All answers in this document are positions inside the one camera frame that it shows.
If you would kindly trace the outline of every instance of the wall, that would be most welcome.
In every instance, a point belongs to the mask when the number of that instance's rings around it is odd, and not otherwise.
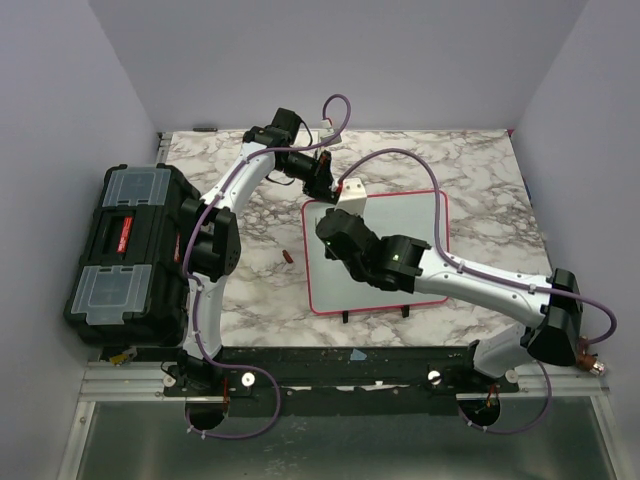
[[[513,127],[585,3],[91,0],[160,130],[316,124],[336,91],[355,128]]]
[[[610,305],[617,335],[598,347],[630,452],[640,452],[640,3],[591,0],[519,122],[514,147],[552,261]],[[587,309],[586,330],[606,317]],[[640,458],[635,457],[640,473]]]
[[[56,478],[88,350],[62,320],[105,170],[157,137],[86,0],[0,15],[0,478]]]

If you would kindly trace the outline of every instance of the marble tabletop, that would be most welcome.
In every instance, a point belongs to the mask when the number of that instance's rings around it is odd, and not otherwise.
[[[201,192],[235,161],[244,131],[174,133],[167,163]],[[306,141],[300,133],[300,141]],[[412,150],[433,167],[449,196],[450,251],[498,268],[549,274],[551,269],[525,187],[504,130],[347,131],[331,147],[334,177],[367,153]],[[357,175],[367,193],[431,188],[415,161],[386,155]],[[288,180],[279,172],[274,179]],[[317,316],[309,308],[300,208],[308,197],[300,182],[263,182],[239,215],[242,257],[227,284],[222,339],[232,346],[466,345],[506,328],[504,315],[449,299],[436,306]],[[288,264],[286,249],[294,260]]]

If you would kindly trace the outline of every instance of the red label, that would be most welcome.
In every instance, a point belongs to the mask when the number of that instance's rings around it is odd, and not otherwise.
[[[180,263],[180,234],[176,237],[176,248],[173,251],[173,261]]]
[[[131,225],[133,225],[133,217],[124,217],[122,232],[120,232],[120,241],[118,242],[118,253],[127,251],[127,243],[129,243],[129,235],[131,234]]]

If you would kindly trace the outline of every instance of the toolbox lid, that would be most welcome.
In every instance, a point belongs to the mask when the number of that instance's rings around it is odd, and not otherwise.
[[[71,313],[85,313],[89,325],[123,325],[125,313],[144,310],[151,269],[151,265],[84,267]]]
[[[156,167],[129,167],[111,173],[103,207],[164,205],[171,171]]]

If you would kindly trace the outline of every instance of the black toolbox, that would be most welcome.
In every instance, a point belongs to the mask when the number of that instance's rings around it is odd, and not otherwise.
[[[179,211],[196,190],[175,167],[120,165],[104,188],[64,317],[90,345],[175,346],[187,326]]]

